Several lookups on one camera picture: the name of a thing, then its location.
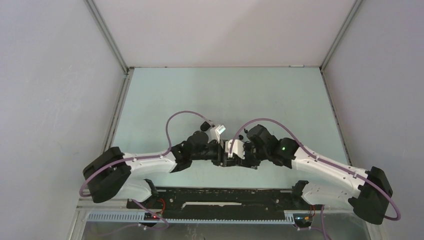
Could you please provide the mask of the aluminium frame rail left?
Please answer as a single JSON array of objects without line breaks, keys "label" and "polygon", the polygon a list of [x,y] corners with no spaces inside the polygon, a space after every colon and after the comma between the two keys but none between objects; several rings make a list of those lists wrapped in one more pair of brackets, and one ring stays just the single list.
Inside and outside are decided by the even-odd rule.
[{"label": "aluminium frame rail left", "polygon": [[131,84],[132,76],[134,74],[134,68],[129,67],[124,57],[104,19],[102,13],[98,7],[98,4],[94,0],[85,0],[85,5],[87,6],[94,22],[96,23],[100,33],[102,34],[107,46],[112,52],[112,55],[117,60],[120,69],[123,74],[119,80],[120,86],[118,88],[118,94],[116,101],[113,105],[111,119],[108,124],[107,132],[105,135],[104,142],[102,144],[102,151],[106,151],[108,148],[113,146],[113,141],[115,139],[116,131],[124,108],[125,100],[128,94],[128,90]]}]

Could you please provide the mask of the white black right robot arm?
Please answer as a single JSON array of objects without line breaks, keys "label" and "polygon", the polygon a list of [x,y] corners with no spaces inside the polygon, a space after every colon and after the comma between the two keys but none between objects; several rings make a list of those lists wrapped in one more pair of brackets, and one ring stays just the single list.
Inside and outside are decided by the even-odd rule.
[{"label": "white black right robot arm", "polygon": [[370,170],[345,165],[321,156],[293,138],[277,139],[263,125],[247,132],[248,141],[224,140],[224,155],[252,163],[254,167],[268,160],[276,166],[315,174],[332,183],[323,186],[300,180],[292,188],[291,204],[297,209],[308,205],[326,205],[353,210],[362,220],[381,225],[387,219],[387,209],[393,189],[386,173],[373,166]]}]

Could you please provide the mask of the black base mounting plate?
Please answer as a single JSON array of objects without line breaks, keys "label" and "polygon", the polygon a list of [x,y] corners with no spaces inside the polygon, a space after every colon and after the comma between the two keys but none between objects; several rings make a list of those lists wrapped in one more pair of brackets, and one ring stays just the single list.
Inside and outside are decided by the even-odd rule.
[{"label": "black base mounting plate", "polygon": [[288,211],[317,212],[289,189],[159,187],[141,205],[166,220],[277,221]]}]

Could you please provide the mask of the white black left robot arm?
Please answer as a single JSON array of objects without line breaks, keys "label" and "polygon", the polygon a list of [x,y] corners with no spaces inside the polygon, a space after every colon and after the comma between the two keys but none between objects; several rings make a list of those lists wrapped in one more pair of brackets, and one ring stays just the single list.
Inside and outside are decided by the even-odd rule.
[{"label": "white black left robot arm", "polygon": [[220,165],[228,150],[224,141],[209,140],[209,136],[201,131],[164,153],[124,153],[117,146],[111,147],[83,169],[88,193],[81,196],[90,197],[94,203],[113,198],[134,199],[145,208],[153,208],[158,202],[158,194],[147,175],[180,172],[197,160]]}]

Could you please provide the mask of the aluminium frame rail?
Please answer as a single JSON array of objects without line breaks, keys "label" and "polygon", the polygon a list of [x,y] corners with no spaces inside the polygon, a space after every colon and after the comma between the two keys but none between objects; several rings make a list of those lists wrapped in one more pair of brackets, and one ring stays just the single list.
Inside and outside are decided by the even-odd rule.
[{"label": "aluminium frame rail", "polygon": [[335,102],[334,102],[334,99],[333,99],[333,96],[332,96],[332,91],[331,91],[331,88],[329,86],[328,78],[326,76],[326,71],[327,71],[328,66],[331,63],[331,60],[333,59],[335,53],[337,52],[339,45],[343,41],[343,38],[345,37],[347,32],[349,31],[350,26],[352,25],[356,15],[360,11],[364,2],[365,2],[365,0],[355,0],[353,2],[352,6],[351,6],[347,16],[345,17],[344,21],[342,22],[342,25],[341,25],[340,29],[338,30],[330,48],[328,49],[321,65],[319,66],[321,78],[322,78],[323,85],[324,85],[325,90],[326,90],[326,94],[327,94],[328,101],[329,101],[329,104],[330,104],[330,107],[331,107],[332,115],[333,115],[334,121],[336,123],[336,127],[337,127],[339,138],[340,138],[340,141],[341,141],[341,144],[342,144],[343,152],[344,152],[344,155],[346,157],[347,164],[349,166],[352,165],[352,161],[351,161],[349,150],[348,150],[348,147],[347,147],[347,144],[346,144],[345,136],[344,136],[342,127],[340,125],[340,118],[339,118],[339,115],[337,113],[337,108],[335,106]]},{"label": "aluminium frame rail", "polygon": [[94,22],[96,23],[100,33],[102,34],[107,46],[112,52],[112,55],[117,60],[120,69],[123,74],[119,80],[120,86],[118,88],[118,94],[116,101],[113,105],[111,119],[108,124],[107,132],[105,135],[104,142],[102,144],[102,151],[106,151],[108,148],[113,146],[113,141],[115,139],[116,131],[124,108],[125,100],[128,94],[128,90],[131,84],[132,76],[134,74],[134,68],[129,67],[124,57],[104,19],[102,13],[98,7],[98,4],[94,0],[85,0],[85,5],[87,6]]}]

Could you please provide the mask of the black closed earbud case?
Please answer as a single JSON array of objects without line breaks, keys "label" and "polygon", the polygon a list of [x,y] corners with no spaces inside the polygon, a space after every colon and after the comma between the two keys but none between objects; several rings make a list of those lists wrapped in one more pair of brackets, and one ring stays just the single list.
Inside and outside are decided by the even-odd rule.
[{"label": "black closed earbud case", "polygon": [[202,132],[206,132],[206,131],[208,131],[209,129],[211,129],[212,128],[212,125],[209,123],[209,122],[207,122],[207,121],[204,121],[201,125],[200,125],[200,130],[202,131]]}]

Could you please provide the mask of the aluminium frame rail right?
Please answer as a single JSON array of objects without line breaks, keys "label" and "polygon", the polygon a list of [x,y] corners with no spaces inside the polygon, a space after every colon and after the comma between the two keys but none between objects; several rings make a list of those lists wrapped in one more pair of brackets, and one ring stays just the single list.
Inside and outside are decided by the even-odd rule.
[{"label": "aluminium frame rail right", "polygon": [[328,49],[321,65],[319,66],[321,78],[322,78],[323,85],[324,85],[325,90],[326,90],[326,94],[327,94],[328,101],[329,101],[329,104],[330,104],[330,107],[331,107],[332,115],[333,115],[334,121],[336,123],[336,127],[337,127],[339,138],[340,138],[340,141],[341,141],[341,144],[342,144],[343,152],[344,152],[344,155],[346,157],[347,164],[349,166],[352,165],[352,161],[351,161],[349,150],[348,150],[348,147],[347,147],[347,144],[346,144],[345,136],[344,136],[342,127],[340,125],[340,118],[339,118],[339,115],[337,113],[337,108],[335,106],[335,102],[334,102],[334,99],[333,99],[333,96],[332,96],[332,91],[331,91],[331,88],[329,86],[328,78],[326,76],[326,71],[327,71],[328,66],[331,63],[331,60],[333,59],[335,53],[337,52],[339,45],[343,41],[343,38],[345,37],[347,32],[349,31],[350,26],[352,25],[356,15],[360,11],[364,2],[365,2],[365,0],[355,0],[353,2],[352,6],[351,6],[347,16],[345,17],[344,21],[342,22],[342,25],[341,25],[340,29],[338,30],[330,48]]}]

